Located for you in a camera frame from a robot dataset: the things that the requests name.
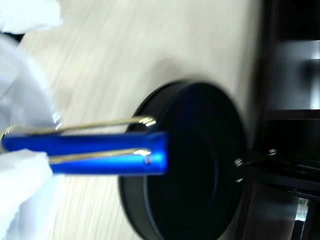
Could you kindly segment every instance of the white cloth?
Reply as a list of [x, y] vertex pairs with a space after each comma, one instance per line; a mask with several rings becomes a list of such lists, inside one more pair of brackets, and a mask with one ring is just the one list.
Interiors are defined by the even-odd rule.
[[62, 24], [56, 0], [0, 0], [0, 31], [24, 34]]
[[0, 155], [0, 239], [43, 240], [54, 224], [64, 176], [53, 173], [44, 152]]
[[[0, 35], [0, 132], [10, 125], [59, 123], [46, 76], [16, 44]], [[46, 239], [63, 184], [63, 176], [53, 176], [44, 152], [0, 154], [0, 239]]]

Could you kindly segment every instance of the black lid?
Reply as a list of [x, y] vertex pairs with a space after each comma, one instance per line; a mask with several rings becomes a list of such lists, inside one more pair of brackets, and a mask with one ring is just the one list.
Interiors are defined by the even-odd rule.
[[243, 190], [234, 162], [246, 153], [246, 137], [234, 105], [212, 84], [177, 81], [153, 92], [135, 115], [155, 117], [152, 131], [168, 132], [169, 140], [165, 175], [119, 178], [132, 227], [145, 240], [217, 239]]

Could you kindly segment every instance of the light wood surface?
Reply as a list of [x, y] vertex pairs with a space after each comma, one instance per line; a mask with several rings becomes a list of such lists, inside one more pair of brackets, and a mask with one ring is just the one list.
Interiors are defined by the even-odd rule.
[[[65, 125], [130, 117], [162, 84], [204, 77], [250, 111], [259, 1], [62, 0], [62, 26], [22, 47], [48, 75]], [[108, 131], [122, 131], [123, 128]], [[138, 240], [115, 176], [68, 176], [51, 240]]]

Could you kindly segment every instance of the blue pen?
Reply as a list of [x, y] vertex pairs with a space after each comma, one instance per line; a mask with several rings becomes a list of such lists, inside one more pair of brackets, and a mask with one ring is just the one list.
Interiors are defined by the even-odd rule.
[[164, 174], [167, 170], [168, 144], [165, 132], [60, 135], [71, 130], [122, 124], [142, 124], [148, 128], [156, 121], [150, 116], [135, 116], [58, 129], [11, 126], [0, 136], [0, 150], [46, 152], [55, 174]]

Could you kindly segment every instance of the wood grain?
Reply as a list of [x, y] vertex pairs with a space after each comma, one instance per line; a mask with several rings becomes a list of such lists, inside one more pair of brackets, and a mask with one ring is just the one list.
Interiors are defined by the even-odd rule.
[[[65, 125], [130, 117], [155, 88], [190, 76], [222, 86], [248, 123], [259, 8], [254, 0], [62, 0], [63, 25], [29, 33], [21, 46], [48, 75]], [[115, 176], [65, 183], [49, 239], [139, 239]]]

